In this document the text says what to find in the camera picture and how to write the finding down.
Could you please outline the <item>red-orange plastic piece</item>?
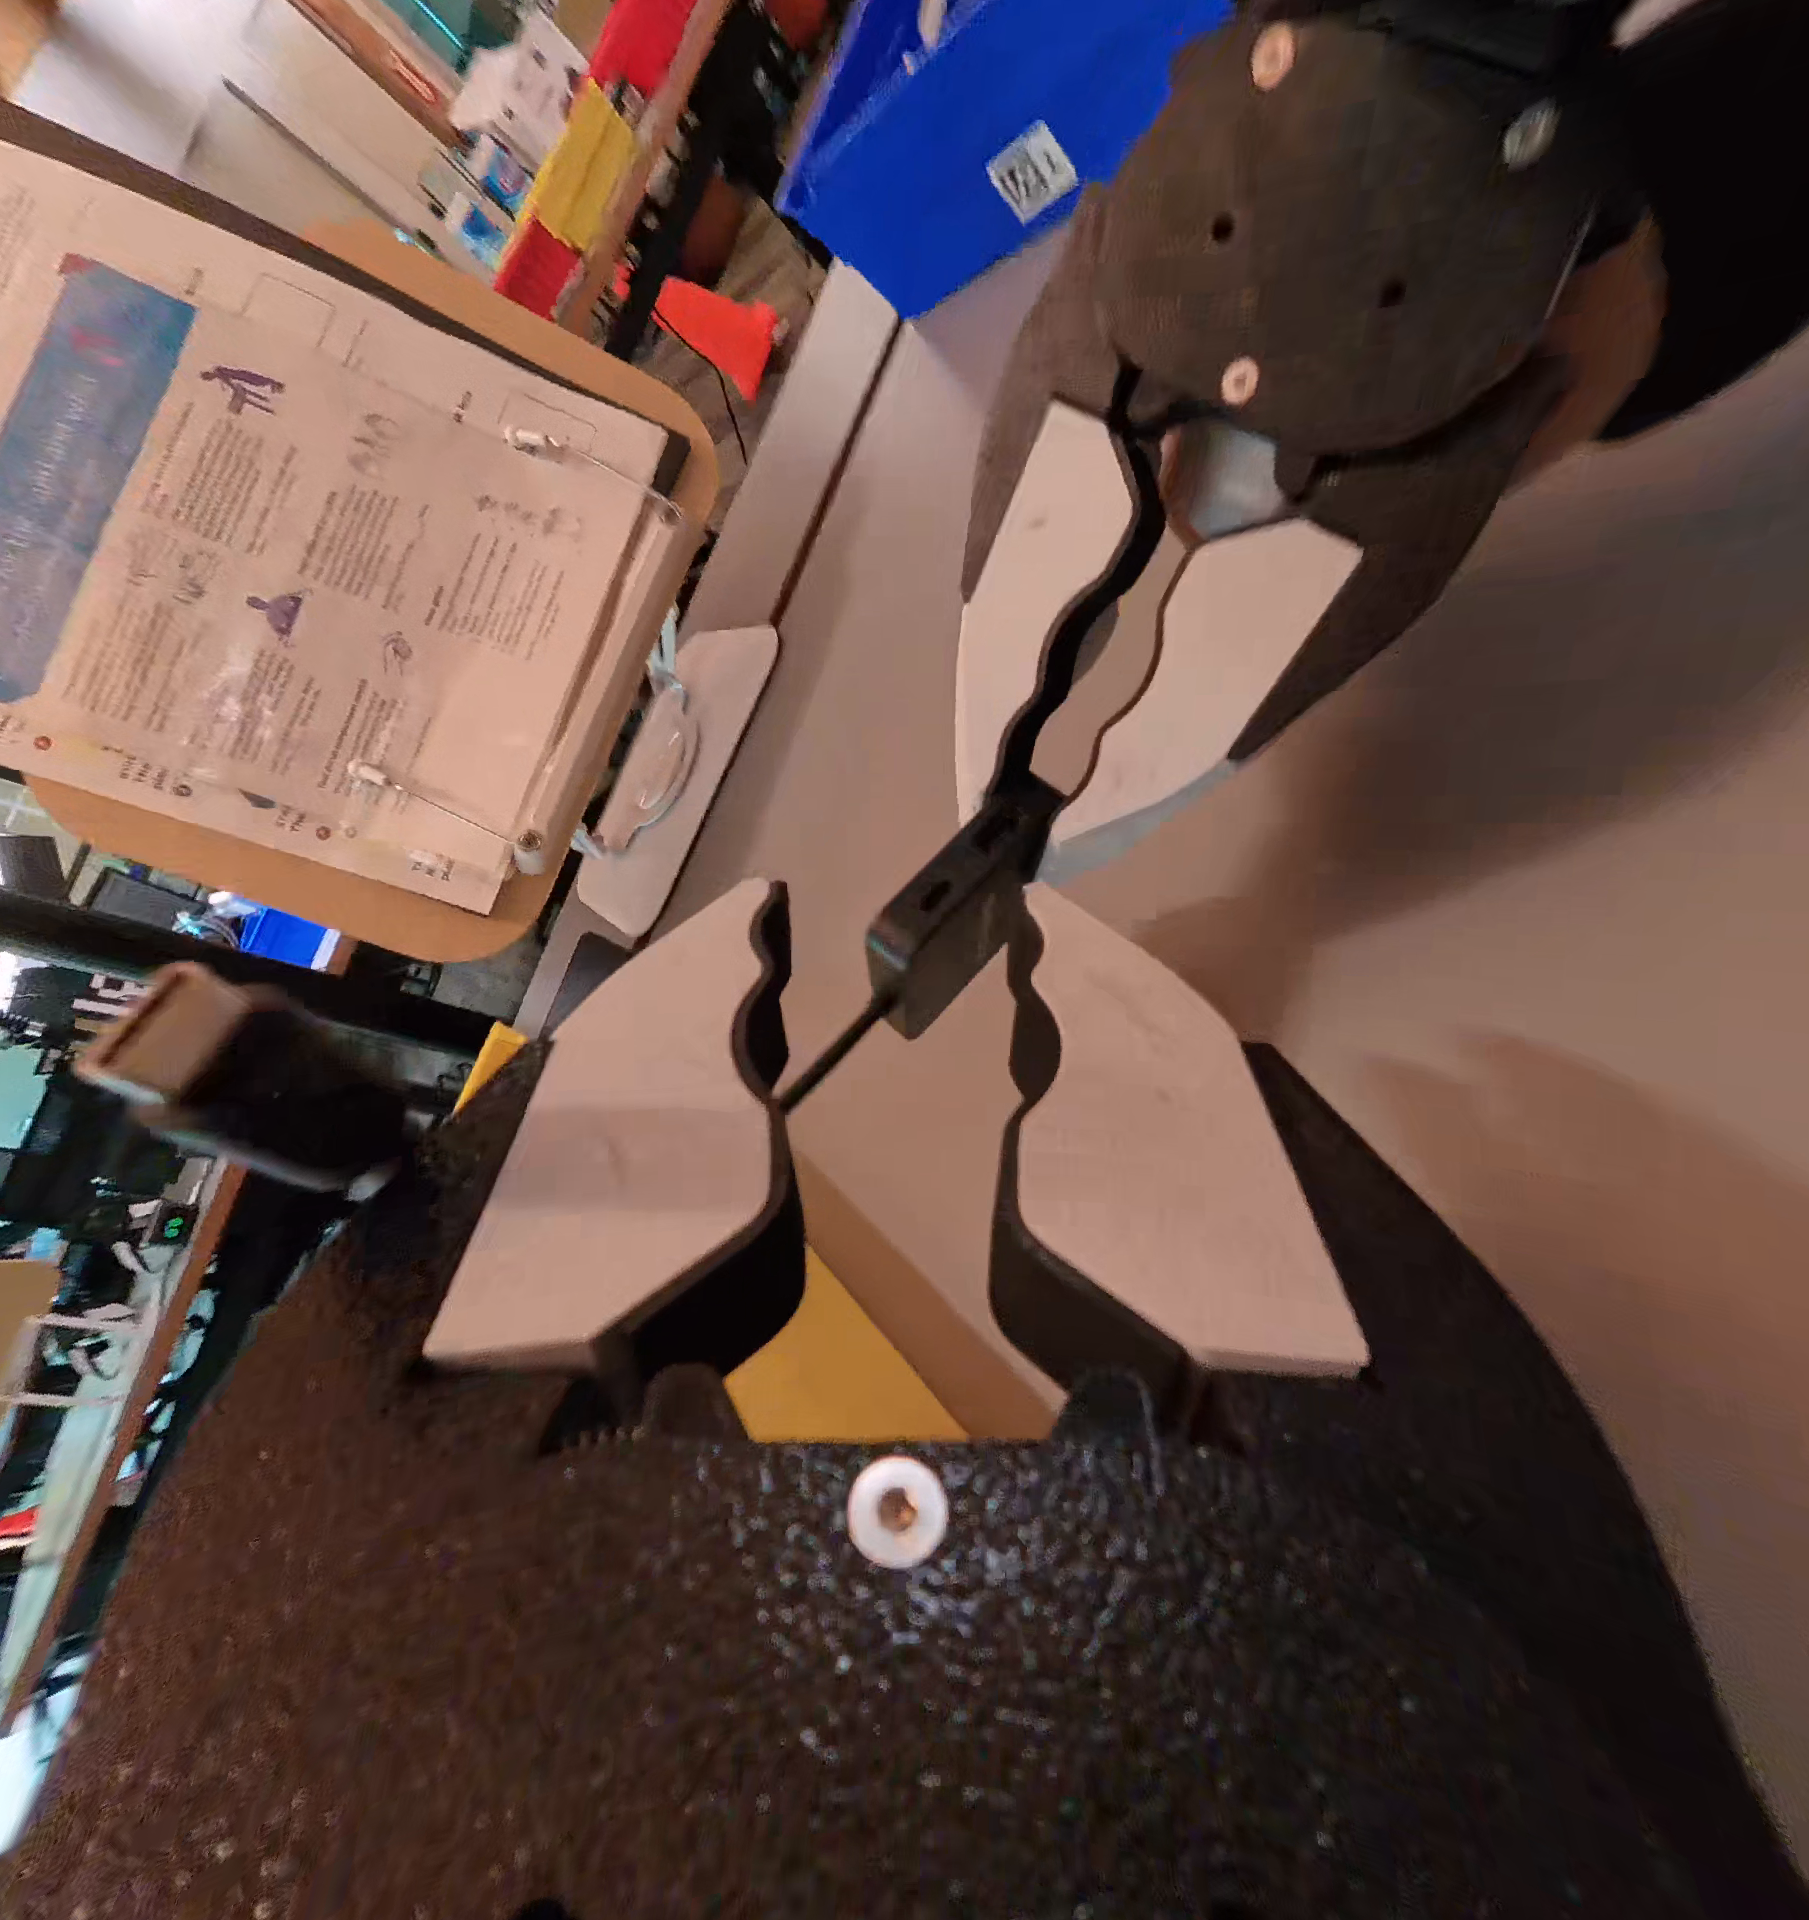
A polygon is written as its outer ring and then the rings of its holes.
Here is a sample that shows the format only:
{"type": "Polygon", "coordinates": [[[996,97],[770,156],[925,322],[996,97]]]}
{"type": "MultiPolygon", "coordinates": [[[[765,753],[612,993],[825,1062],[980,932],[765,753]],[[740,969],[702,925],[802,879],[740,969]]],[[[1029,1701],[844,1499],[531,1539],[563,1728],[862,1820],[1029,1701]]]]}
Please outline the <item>red-orange plastic piece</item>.
{"type": "Polygon", "coordinates": [[[721,374],[746,403],[759,400],[785,338],[785,322],[771,303],[734,301],[681,276],[664,277],[653,322],[721,374]]]}

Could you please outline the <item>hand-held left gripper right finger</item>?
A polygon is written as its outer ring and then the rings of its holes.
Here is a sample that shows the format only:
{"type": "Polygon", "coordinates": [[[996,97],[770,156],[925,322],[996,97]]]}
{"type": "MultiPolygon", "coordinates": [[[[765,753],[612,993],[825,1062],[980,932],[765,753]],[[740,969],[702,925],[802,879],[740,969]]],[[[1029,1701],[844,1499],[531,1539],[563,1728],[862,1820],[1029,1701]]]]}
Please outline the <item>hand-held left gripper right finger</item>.
{"type": "Polygon", "coordinates": [[[1057,1385],[1356,1378],[1372,1361],[1227,1019],[1051,887],[1010,946],[988,1301],[1057,1385]]]}

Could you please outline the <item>yellow storage bin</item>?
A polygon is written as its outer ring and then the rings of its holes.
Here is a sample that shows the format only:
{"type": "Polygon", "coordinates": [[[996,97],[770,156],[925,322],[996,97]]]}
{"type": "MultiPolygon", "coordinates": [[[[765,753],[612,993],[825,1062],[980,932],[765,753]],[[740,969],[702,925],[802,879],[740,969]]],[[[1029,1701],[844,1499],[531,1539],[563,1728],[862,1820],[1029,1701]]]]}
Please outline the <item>yellow storage bin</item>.
{"type": "MultiPolygon", "coordinates": [[[[525,1118],[546,1049],[525,1044],[513,1059],[500,1062],[490,1082],[471,1094],[432,1144],[441,1205],[461,1205],[471,1215],[455,1270],[525,1118]]],[[[432,1368],[445,1375],[496,1373],[432,1368]]],[[[537,1451],[568,1454],[588,1439],[637,1429],[645,1396],[662,1386],[674,1371],[716,1381],[721,1418],[774,1443],[940,1443],[965,1432],[869,1312],[818,1260],[809,1240],[807,1288],[794,1319],[727,1377],[704,1365],[674,1365],[654,1378],[637,1378],[628,1364],[608,1368],[603,1378],[578,1368],[498,1375],[556,1386],[537,1451]]]]}
{"type": "Polygon", "coordinates": [[[574,253],[590,253],[635,154],[635,125],[593,79],[584,79],[522,218],[574,253]]]}

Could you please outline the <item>person's right forearm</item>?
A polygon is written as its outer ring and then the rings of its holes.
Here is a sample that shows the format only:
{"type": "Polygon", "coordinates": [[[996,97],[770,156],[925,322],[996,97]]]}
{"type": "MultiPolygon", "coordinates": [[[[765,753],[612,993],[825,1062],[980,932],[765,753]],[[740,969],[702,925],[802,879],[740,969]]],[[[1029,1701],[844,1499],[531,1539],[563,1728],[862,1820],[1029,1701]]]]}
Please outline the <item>person's right forearm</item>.
{"type": "Polygon", "coordinates": [[[1809,3],[1689,5],[1617,49],[1613,95],[1666,311],[1606,444],[1684,417],[1809,328],[1809,3]]]}

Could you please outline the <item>grey desk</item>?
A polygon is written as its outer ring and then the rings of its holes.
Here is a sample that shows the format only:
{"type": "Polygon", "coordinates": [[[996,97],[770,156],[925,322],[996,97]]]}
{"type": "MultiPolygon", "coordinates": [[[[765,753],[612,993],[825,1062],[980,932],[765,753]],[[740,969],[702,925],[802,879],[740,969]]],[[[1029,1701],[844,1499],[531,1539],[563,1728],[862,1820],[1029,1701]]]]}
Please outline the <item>grey desk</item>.
{"type": "MultiPolygon", "coordinates": [[[[694,599],[781,651],[660,925],[784,880],[797,1062],[957,823],[972,467],[1052,253],[920,324],[834,274],[694,599]]],[[[1070,890],[1557,1352],[1809,1878],[1809,334],[1506,503],[1407,641],[1070,890]]]]}

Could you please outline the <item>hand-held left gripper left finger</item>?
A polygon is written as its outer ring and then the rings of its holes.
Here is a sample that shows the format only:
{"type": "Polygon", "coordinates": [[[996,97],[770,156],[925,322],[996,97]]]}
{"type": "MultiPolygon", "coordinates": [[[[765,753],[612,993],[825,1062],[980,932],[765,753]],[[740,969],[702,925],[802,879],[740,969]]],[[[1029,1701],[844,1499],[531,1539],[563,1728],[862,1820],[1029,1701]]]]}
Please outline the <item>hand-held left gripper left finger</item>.
{"type": "Polygon", "coordinates": [[[556,1027],[427,1364],[727,1377],[794,1319],[807,1236],[774,1100],[790,979],[788,889],[752,879],[556,1027]]]}

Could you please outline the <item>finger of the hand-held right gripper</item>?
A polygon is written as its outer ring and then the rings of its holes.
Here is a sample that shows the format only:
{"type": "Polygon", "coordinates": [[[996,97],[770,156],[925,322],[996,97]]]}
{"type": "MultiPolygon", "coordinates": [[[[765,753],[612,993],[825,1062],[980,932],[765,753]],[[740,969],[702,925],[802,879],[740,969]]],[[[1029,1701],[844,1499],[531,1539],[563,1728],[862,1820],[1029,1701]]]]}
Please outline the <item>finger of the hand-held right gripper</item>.
{"type": "Polygon", "coordinates": [[[1108,423],[1061,398],[965,593],[955,690],[958,818],[988,800],[1012,722],[1034,700],[1064,616],[1108,585],[1146,523],[1151,465],[1108,423]]]}
{"type": "Polygon", "coordinates": [[[1331,532],[1237,532],[1183,561],[1158,609],[1152,669],[1100,733],[1041,883],[1064,885],[1119,859],[1227,781],[1237,739],[1362,557],[1331,532]]]}

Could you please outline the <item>black square hub with cable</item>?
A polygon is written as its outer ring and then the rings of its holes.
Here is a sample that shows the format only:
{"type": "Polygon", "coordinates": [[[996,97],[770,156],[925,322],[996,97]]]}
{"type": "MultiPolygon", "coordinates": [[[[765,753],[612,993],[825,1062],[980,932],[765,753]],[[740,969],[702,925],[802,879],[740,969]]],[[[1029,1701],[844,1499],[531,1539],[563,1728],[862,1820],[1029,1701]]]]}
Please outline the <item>black square hub with cable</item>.
{"type": "MultiPolygon", "coordinates": [[[[771,1094],[774,1112],[794,1113],[877,1024],[914,1038],[940,1019],[1010,939],[1061,808],[1054,788],[1012,778],[875,916],[866,1008],[771,1094]]],[[[411,1147],[405,1094],[352,1062],[312,1009],[193,962],[150,977],[76,1073],[154,1136],[352,1203],[388,1184],[411,1147]]]]}

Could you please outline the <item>blue storage bin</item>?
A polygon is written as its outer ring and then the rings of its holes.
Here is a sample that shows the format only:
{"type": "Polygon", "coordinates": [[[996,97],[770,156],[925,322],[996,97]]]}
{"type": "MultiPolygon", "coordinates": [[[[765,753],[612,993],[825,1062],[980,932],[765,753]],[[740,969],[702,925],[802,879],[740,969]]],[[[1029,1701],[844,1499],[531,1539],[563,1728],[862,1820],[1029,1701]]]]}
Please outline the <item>blue storage bin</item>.
{"type": "Polygon", "coordinates": [[[227,917],[234,921],[238,949],[259,960],[306,972],[329,972],[340,951],[340,930],[244,896],[227,904],[227,917]]]}
{"type": "Polygon", "coordinates": [[[777,209],[905,319],[1059,227],[1227,3],[854,5],[777,209]]]}

